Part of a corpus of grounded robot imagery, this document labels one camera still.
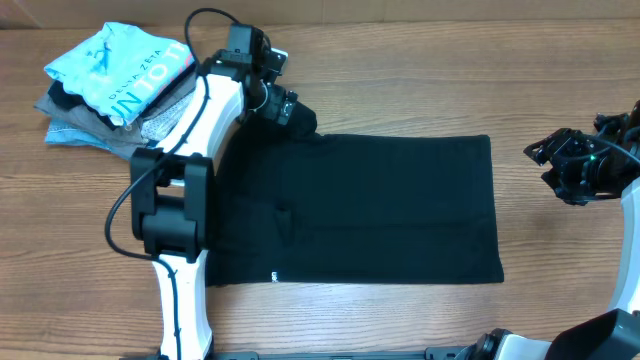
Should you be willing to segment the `black t-shirt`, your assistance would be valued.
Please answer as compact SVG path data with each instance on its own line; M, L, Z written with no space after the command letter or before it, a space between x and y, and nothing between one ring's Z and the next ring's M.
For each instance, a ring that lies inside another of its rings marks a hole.
M206 282L485 284L504 279L487 136L321 135L250 118L216 176Z

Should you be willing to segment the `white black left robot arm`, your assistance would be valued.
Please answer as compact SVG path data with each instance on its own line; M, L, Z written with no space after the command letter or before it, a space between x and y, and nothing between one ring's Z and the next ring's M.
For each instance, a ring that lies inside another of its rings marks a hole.
M134 236L152 256L161 295L159 359L204 359L213 343L206 313L206 260L216 225L213 160L235 121L257 114L284 125L297 96L276 84L286 54L258 72L259 88L221 63L198 78L184 113L155 149L130 161Z

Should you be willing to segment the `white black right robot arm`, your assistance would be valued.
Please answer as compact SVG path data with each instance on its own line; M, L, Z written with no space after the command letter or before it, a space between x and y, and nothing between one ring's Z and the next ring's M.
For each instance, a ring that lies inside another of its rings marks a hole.
M509 318L461 359L633 359L639 353L639 109L528 145L534 202L504 222Z

